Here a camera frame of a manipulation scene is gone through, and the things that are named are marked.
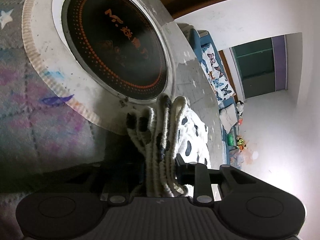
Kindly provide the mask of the butterfly print pillow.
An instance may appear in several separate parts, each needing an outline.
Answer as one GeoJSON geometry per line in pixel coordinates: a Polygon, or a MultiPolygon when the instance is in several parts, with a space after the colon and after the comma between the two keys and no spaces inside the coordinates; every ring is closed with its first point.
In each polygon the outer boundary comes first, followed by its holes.
{"type": "Polygon", "coordinates": [[[201,50],[202,61],[200,65],[209,84],[213,88],[217,102],[221,103],[234,96],[235,92],[224,75],[221,64],[217,61],[212,44],[207,43],[202,45],[201,50]]]}

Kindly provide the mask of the dark green window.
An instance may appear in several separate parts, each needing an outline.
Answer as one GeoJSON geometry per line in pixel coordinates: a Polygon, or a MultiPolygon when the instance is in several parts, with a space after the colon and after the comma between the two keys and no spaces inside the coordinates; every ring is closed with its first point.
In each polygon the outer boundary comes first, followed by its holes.
{"type": "Polygon", "coordinates": [[[287,89],[285,36],[232,47],[246,99],[287,89]]]}

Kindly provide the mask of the round black induction cooktop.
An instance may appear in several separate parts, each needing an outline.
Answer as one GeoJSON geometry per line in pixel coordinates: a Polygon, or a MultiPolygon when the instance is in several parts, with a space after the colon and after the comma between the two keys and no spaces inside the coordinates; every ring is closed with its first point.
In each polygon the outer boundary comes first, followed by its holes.
{"type": "Polygon", "coordinates": [[[161,39],[131,0],[65,0],[62,28],[76,60],[105,87],[136,100],[164,90],[168,63],[161,39]]]}

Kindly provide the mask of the blue sofa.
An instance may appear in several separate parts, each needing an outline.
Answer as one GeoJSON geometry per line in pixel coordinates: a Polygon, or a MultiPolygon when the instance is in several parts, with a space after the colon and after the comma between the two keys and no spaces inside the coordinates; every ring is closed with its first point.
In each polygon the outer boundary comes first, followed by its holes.
{"type": "Polygon", "coordinates": [[[230,152],[236,149],[236,129],[239,116],[235,104],[235,91],[230,84],[223,61],[212,37],[207,31],[199,33],[191,28],[188,41],[200,66],[213,89],[219,108],[219,118],[222,132],[224,163],[231,165],[233,158],[230,152]]]}

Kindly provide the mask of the white polka dot garment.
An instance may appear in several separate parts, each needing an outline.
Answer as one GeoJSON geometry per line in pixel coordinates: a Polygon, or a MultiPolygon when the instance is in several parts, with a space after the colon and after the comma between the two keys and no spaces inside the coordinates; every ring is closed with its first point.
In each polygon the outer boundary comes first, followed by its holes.
{"type": "Polygon", "coordinates": [[[126,127],[131,141],[146,163],[146,194],[149,197],[192,196],[190,183],[177,180],[175,159],[201,163],[211,168],[208,150],[208,126],[189,107],[184,96],[171,100],[166,94],[156,106],[132,110],[126,127]]]}

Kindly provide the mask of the green toy on sofa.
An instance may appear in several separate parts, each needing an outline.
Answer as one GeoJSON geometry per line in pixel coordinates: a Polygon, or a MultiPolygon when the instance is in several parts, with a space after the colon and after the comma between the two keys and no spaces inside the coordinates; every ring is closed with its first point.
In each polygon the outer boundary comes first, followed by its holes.
{"type": "Polygon", "coordinates": [[[228,146],[236,146],[236,139],[232,134],[227,135],[227,144],[228,146]]]}

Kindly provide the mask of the black white plush toy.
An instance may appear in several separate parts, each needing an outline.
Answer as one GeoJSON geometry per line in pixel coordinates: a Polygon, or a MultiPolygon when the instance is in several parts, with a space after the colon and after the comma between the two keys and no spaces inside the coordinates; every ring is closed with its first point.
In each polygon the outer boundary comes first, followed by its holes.
{"type": "Polygon", "coordinates": [[[244,103],[242,101],[239,100],[236,103],[236,110],[237,110],[238,116],[242,116],[243,111],[244,111],[244,103]]]}

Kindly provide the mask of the beige cushion on sofa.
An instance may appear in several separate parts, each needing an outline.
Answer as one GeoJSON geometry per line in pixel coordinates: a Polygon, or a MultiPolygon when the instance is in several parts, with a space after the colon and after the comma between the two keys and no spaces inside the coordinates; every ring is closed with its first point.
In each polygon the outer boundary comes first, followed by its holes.
{"type": "Polygon", "coordinates": [[[220,121],[227,133],[229,133],[231,128],[238,123],[236,108],[233,104],[221,109],[220,121]]]}

